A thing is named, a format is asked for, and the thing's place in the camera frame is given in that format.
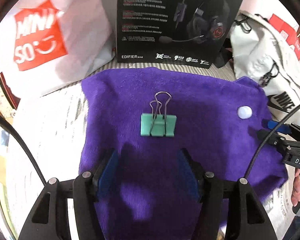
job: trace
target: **metal screw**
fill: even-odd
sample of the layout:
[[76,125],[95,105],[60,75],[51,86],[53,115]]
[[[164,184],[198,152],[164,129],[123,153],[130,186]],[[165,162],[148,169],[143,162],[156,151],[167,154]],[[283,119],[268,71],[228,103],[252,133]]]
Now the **metal screw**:
[[84,178],[88,178],[91,176],[91,172],[90,171],[85,171],[84,173],[82,173],[82,177]]
[[57,182],[57,179],[56,178],[51,178],[49,179],[49,184],[55,184]]
[[248,184],[248,181],[245,178],[241,178],[241,179],[239,179],[239,181],[241,184],[244,184],[244,185]]
[[206,172],[206,176],[207,176],[208,178],[213,178],[213,177],[214,177],[214,173],[211,172],[211,171],[207,171],[207,172]]

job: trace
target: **white ball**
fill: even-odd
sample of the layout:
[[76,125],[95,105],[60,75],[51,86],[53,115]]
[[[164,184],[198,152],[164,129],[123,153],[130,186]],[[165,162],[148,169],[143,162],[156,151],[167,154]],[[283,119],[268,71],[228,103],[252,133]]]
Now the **white ball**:
[[238,116],[241,119],[248,119],[252,116],[252,109],[249,106],[240,106],[238,108]]

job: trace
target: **miniso bag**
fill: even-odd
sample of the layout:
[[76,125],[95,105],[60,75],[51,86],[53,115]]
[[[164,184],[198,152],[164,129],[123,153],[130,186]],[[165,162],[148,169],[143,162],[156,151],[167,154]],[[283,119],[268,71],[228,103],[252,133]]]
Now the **miniso bag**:
[[[281,120],[300,104],[300,63],[284,38],[263,18],[240,11],[230,34],[236,79],[258,82]],[[300,110],[288,120],[300,118]]]
[[101,0],[19,0],[0,23],[0,67],[20,98],[43,96],[109,62]]

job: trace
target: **red logo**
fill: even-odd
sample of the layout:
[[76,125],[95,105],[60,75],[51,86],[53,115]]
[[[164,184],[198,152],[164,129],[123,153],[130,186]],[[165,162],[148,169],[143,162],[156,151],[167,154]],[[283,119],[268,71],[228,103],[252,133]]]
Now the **red logo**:
[[61,13],[47,0],[37,8],[24,8],[14,16],[17,36],[13,60],[20,71],[68,54],[58,23]]
[[214,36],[216,39],[222,37],[222,35],[223,35],[223,28],[222,28],[222,27],[216,28],[216,29],[214,30],[214,32],[213,32],[213,36]]

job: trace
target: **nike logo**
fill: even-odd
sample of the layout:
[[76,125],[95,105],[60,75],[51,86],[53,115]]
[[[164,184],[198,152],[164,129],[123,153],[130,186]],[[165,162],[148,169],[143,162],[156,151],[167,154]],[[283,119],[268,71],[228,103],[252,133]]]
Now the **nike logo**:
[[295,104],[293,103],[287,92],[283,92],[280,95],[270,95],[268,96],[268,100],[269,107],[285,113],[289,113],[295,107]]

